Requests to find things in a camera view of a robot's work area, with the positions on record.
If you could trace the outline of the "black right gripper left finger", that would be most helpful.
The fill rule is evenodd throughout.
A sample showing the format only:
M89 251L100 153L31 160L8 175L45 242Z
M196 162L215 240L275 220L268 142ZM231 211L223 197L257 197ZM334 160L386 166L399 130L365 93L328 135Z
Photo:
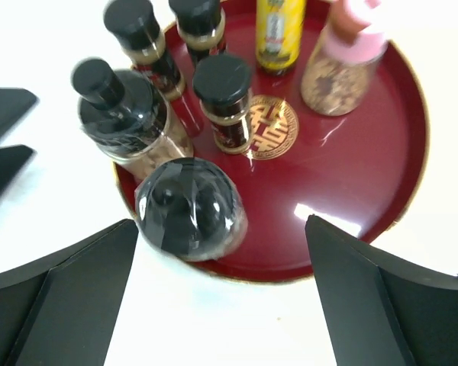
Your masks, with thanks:
M104 364L137 236L121 220L0 273L0 365Z

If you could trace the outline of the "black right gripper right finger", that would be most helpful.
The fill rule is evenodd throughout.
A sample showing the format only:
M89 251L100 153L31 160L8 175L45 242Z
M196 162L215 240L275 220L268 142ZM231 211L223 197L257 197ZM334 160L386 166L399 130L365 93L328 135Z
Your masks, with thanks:
M338 365L458 365L458 275L311 215L305 235Z

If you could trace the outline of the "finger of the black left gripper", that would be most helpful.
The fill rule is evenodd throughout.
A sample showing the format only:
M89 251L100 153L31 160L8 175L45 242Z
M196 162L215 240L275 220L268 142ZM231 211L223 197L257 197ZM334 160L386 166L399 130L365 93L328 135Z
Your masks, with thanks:
M26 145L0 147L0 198L35 155L36 151Z
M0 139L38 102L23 88L0 88Z

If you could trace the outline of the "black knob lid glass jar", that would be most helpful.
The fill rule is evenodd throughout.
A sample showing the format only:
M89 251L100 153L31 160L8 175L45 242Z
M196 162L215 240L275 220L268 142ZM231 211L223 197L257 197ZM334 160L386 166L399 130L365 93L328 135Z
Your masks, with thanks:
M247 234L248 219L235 184L208 160L163 163L135 191L140 233L152 247L186 262L222 258Z
M72 86L84 133L135 178L143 181L165 162L194 156L173 107L139 72L88 58L73 70Z

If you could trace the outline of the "black cap spice bottle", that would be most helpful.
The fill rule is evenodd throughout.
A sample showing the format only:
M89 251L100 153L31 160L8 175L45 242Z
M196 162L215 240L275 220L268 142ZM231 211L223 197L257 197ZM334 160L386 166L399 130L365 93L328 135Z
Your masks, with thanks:
M224 153L241 154L253 139L251 79L250 66L229 53L209 56L195 68L192 88L211 122L214 142Z
M147 0L115 0L103 15L104 26L118 40L132 67L169 101L185 90L185 79L166 45L165 35Z
M226 52L226 16L219 0L169 0L192 64Z

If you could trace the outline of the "pink lid glass jar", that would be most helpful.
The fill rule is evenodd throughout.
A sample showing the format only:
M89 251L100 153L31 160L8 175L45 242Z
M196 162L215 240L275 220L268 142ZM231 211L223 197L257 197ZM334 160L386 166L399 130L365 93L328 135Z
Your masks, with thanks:
M301 96L331 117L356 109L388 47L384 1L333 1L305 66Z

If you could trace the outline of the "yellow label oil bottle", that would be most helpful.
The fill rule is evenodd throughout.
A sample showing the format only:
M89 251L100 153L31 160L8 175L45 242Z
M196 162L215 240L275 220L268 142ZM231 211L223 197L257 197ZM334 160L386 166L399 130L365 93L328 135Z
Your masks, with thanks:
M306 5L305 0L256 1L256 61L269 74L282 75L295 65Z

